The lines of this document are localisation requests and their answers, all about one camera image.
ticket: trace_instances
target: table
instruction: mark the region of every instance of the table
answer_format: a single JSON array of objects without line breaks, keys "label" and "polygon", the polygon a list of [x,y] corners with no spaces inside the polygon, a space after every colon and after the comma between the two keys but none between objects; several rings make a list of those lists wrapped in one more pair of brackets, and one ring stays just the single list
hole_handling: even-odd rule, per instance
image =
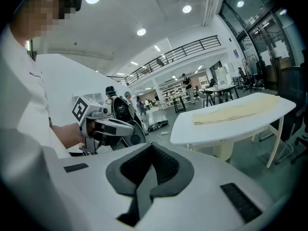
[{"label": "table", "polygon": [[219,86],[214,86],[214,87],[206,88],[205,91],[217,92],[217,93],[218,93],[218,100],[219,100],[219,103],[222,103],[222,102],[221,102],[221,99],[220,99],[220,92],[221,92],[221,91],[225,91],[225,92],[227,93],[227,92],[230,91],[231,89],[234,89],[235,94],[236,94],[236,97],[237,97],[237,98],[240,98],[240,97],[239,97],[239,94],[237,93],[237,90],[236,90],[236,85],[222,84],[222,85],[219,85]]},{"label": "table", "polygon": [[[252,142],[255,135],[269,129],[276,135],[276,141],[267,163],[269,168],[276,154],[282,132],[283,117],[296,106],[294,102],[280,98],[279,103],[270,111],[257,115],[244,117],[232,121],[225,121],[207,125],[194,125],[193,115],[211,113],[221,108],[238,106],[264,97],[265,93],[253,93],[251,95],[225,102],[208,108],[202,108],[182,113],[174,123],[170,142],[176,145],[186,145],[187,149],[193,147],[214,147],[214,155],[222,160],[228,160],[233,151],[233,144],[249,137]],[[276,130],[270,125],[271,122],[279,119],[279,128]]]},{"label": "table", "polygon": [[[177,101],[176,101],[177,98],[180,99],[180,102],[183,105],[183,108],[181,108],[181,109],[178,109]],[[184,104],[183,99],[182,99],[181,96],[173,98],[173,104],[174,104],[175,113],[186,110],[185,104]]]}]

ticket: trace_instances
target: black slot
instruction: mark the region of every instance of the black slot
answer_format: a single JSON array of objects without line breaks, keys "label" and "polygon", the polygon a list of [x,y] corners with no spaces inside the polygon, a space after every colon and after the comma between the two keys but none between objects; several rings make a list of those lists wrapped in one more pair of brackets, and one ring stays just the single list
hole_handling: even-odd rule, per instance
[{"label": "black slot", "polygon": [[69,172],[84,169],[84,168],[87,168],[87,167],[89,167],[89,166],[87,164],[83,163],[83,164],[75,164],[75,165],[72,165],[72,166],[66,166],[66,167],[64,167],[64,169],[67,173],[69,173]]},{"label": "black slot", "polygon": [[241,215],[245,223],[252,221],[262,214],[262,212],[251,202],[251,200],[234,183],[220,186],[226,196],[231,201],[234,208]]}]

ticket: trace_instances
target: white wall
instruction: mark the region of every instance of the white wall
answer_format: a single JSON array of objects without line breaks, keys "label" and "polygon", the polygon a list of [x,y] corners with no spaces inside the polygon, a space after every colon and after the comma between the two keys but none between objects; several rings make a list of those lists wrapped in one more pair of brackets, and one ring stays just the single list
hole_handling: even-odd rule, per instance
[{"label": "white wall", "polygon": [[123,97],[126,91],[131,91],[128,87],[60,54],[38,55],[36,64],[42,71],[54,125],[63,126],[76,122],[72,115],[73,95],[100,92],[106,100],[107,86],[114,86],[118,95]]}]

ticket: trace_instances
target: beige fabric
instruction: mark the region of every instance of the beige fabric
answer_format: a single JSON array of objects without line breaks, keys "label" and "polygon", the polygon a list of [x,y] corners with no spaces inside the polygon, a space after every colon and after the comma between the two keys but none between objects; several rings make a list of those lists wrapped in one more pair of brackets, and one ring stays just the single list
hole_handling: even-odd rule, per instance
[{"label": "beige fabric", "polygon": [[274,108],[278,102],[278,96],[269,95],[243,105],[225,107],[211,113],[194,115],[192,119],[195,125],[231,121],[268,111]]}]

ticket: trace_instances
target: white shirt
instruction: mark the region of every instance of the white shirt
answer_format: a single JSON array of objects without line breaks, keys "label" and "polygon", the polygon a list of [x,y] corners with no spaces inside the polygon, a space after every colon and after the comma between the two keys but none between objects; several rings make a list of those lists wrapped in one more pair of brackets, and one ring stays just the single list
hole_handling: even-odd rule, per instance
[{"label": "white shirt", "polygon": [[54,148],[59,158],[70,157],[49,127],[42,73],[8,26],[0,38],[0,66],[0,128],[17,129],[41,145]]}]

